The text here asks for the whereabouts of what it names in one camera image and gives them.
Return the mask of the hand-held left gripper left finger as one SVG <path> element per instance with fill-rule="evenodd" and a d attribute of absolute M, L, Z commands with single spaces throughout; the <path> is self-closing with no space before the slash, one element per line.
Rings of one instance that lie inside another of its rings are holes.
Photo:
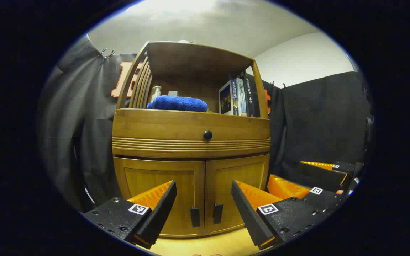
<path fill-rule="evenodd" d="M 130 199 L 114 197 L 84 216 L 128 243 L 150 249 L 164 228 L 177 196 L 174 180 Z"/>

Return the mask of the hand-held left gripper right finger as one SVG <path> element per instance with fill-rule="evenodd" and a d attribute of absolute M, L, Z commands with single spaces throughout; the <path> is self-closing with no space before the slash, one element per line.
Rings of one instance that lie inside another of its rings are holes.
<path fill-rule="evenodd" d="M 259 250 L 287 243 L 323 222 L 335 207 L 315 207 L 300 199 L 280 199 L 234 180 L 231 194 L 249 236 Z"/>

